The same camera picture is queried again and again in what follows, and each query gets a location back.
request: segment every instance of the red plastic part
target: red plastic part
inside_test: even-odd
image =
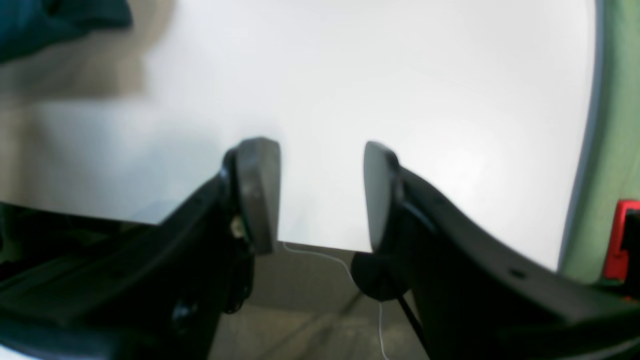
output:
[[[611,239],[609,240],[609,250],[604,263],[604,277],[610,280],[624,281],[627,278],[629,268],[629,254],[621,249],[622,238],[625,234],[625,222],[627,213],[630,210],[640,210],[640,201],[620,200],[616,206],[616,214],[611,227]]]

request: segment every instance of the green panel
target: green panel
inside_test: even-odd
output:
[[[560,272],[598,280],[616,203],[640,199],[640,1],[604,1],[604,58],[595,133]]]

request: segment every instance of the thin white wire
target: thin white wire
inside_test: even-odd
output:
[[[382,352],[382,357],[385,358],[385,360],[389,360],[389,358],[387,357],[387,355],[385,354],[385,344],[382,342],[382,303],[379,302],[378,303],[378,307],[380,309],[380,311],[378,312],[378,337],[380,337],[380,351]]]
[[[342,265],[342,267],[345,270],[347,270],[347,275],[349,275],[349,279],[351,279],[351,282],[353,282],[354,284],[356,283],[355,281],[353,281],[353,277],[351,276],[351,271],[349,270],[349,267],[347,266],[347,263],[345,263],[342,259],[336,258],[335,256],[323,254],[322,252],[291,249],[291,248],[289,248],[287,246],[287,243],[284,242],[284,241],[282,242],[282,246],[284,246],[284,248],[289,252],[295,252],[297,254],[320,256],[321,258],[329,259],[329,260],[335,261],[337,263],[340,263]],[[379,311],[378,311],[378,337],[380,338],[380,351],[382,351],[382,357],[384,357],[385,360],[389,360],[389,358],[385,354],[385,344],[382,341],[382,303],[381,302],[378,303],[378,309],[379,309]]]

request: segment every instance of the black cable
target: black cable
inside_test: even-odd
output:
[[[415,332],[415,335],[418,336],[418,340],[420,340],[420,343],[422,344],[424,351],[426,351],[428,355],[429,345],[427,344],[427,339],[424,337],[424,332],[422,331],[422,326],[420,322],[418,322],[418,319],[415,318],[415,315],[413,314],[413,311],[411,311],[409,304],[406,303],[404,296],[401,295],[397,299],[398,299],[398,302],[400,303],[400,307],[402,308],[402,310],[404,311],[404,314],[406,315],[406,318],[409,320],[411,327],[413,327],[413,331]]]

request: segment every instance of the dark blue fabric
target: dark blue fabric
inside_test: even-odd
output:
[[[126,0],[0,0],[0,63],[93,29],[131,23]]]

